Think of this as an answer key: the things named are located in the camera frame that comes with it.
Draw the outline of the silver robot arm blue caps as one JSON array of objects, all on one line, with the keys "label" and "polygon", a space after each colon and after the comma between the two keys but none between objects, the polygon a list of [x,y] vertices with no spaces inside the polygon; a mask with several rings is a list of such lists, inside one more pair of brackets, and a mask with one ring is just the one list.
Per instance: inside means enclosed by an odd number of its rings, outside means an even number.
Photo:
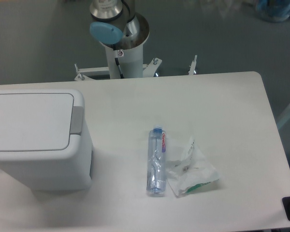
[{"label": "silver robot arm blue caps", "polygon": [[116,44],[124,34],[126,25],[135,16],[134,0],[93,0],[89,7],[93,22],[91,36],[103,44]]}]

